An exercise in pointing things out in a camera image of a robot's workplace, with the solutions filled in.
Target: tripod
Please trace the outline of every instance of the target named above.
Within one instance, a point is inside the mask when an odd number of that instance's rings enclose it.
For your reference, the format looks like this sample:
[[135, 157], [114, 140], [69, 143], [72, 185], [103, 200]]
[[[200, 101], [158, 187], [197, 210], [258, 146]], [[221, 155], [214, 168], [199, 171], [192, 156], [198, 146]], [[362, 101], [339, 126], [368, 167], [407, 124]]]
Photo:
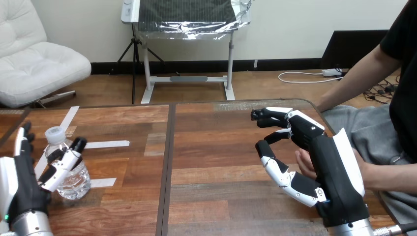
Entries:
[[[138, 45], [142, 45], [142, 42], [140, 41], [140, 39], [138, 39], [136, 37], [135, 34], [135, 28], [132, 24], [132, 33], [133, 33], [133, 38], [131, 39], [131, 42], [129, 43], [129, 46], [127, 46], [126, 50], [124, 50], [123, 54], [121, 55], [121, 57], [119, 58], [119, 60], [117, 61], [117, 65], [119, 66], [121, 60], [123, 59], [124, 55], [126, 55], [127, 51], [129, 51], [130, 47], [133, 45], [133, 64], [132, 64], [132, 77], [133, 77], [133, 83], [132, 83], [132, 104], [135, 104], [135, 75], [136, 75], [136, 63], [140, 63], [139, 60], [139, 49], [138, 49]], [[151, 49], [148, 48], [148, 51], [154, 55], [161, 63], [161, 65], [165, 68], [166, 66], [166, 62], [160, 58], [156, 53], [154, 53]]]

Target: white chair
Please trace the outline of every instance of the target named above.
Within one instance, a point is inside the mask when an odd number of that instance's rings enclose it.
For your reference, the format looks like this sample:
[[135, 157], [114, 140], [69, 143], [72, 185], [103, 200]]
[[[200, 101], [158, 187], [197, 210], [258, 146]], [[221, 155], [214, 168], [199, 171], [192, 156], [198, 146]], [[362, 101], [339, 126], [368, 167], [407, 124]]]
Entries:
[[41, 105], [75, 94], [40, 99], [85, 79], [91, 64], [74, 50], [46, 42], [46, 33], [30, 0], [0, 0], [0, 103]]

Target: power strip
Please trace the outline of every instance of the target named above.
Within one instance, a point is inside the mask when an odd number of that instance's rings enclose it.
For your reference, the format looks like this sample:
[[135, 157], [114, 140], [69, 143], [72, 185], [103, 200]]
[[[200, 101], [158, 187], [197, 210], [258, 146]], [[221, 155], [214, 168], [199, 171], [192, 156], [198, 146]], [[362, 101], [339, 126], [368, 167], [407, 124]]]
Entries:
[[339, 75], [342, 75], [340, 71], [342, 70], [341, 69], [328, 69], [328, 70], [322, 70], [322, 73], [324, 77], [339, 76]]

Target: gray pants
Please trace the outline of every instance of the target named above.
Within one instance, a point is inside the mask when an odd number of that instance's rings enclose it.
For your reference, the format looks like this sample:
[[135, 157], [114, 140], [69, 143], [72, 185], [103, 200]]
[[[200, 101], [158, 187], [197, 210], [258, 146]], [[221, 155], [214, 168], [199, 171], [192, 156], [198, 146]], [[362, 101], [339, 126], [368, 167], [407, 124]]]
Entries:
[[[389, 105], [363, 109], [338, 106], [323, 114], [336, 133], [345, 128], [352, 147], [366, 162], [376, 165], [413, 163], [398, 141], [389, 117]], [[399, 223], [417, 221], [416, 196], [401, 192], [380, 192], [380, 195]], [[417, 236], [417, 231], [408, 235]]]

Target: white power cord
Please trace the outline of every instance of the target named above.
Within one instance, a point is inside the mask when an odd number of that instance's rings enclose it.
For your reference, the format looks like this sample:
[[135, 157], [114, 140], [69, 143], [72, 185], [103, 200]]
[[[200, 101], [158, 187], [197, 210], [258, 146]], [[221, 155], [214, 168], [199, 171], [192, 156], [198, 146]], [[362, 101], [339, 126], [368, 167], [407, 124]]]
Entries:
[[304, 75], [323, 75], [323, 73], [305, 73], [305, 72], [293, 72], [293, 71], [289, 71], [289, 72], [284, 72], [278, 75], [278, 79], [281, 80], [282, 82], [286, 82], [286, 83], [291, 83], [291, 84], [314, 84], [314, 83], [323, 83], [323, 82], [329, 82], [329, 81], [333, 81], [333, 80], [340, 80], [343, 77], [339, 77], [339, 78], [333, 78], [333, 79], [329, 79], [329, 80], [320, 80], [320, 81], [286, 81], [281, 79], [281, 75], [285, 75], [285, 74], [304, 74]]

